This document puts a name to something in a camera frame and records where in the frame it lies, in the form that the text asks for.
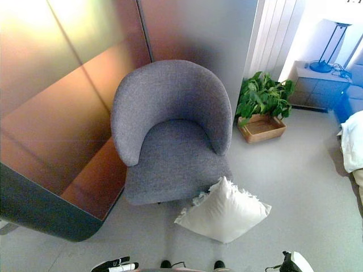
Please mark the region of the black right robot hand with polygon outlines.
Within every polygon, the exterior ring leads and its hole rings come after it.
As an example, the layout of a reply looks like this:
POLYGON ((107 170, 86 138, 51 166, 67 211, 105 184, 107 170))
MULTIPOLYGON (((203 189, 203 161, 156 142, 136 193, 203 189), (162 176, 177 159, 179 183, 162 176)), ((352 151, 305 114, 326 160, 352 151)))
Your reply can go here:
POLYGON ((299 252, 283 251, 284 261, 281 265, 266 267, 265 271, 313 271, 313 268, 299 252))

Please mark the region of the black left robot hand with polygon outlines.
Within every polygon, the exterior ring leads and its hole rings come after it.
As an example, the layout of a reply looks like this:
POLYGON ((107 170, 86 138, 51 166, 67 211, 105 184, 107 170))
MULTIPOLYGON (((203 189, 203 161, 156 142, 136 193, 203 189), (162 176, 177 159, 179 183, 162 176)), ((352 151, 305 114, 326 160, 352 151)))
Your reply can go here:
POLYGON ((128 263, 130 260, 129 256, 117 258, 112 261, 106 261, 98 266, 95 266, 91 272, 119 272, 119 271, 129 271, 129 270, 135 270, 139 267, 138 262, 132 262, 128 263))

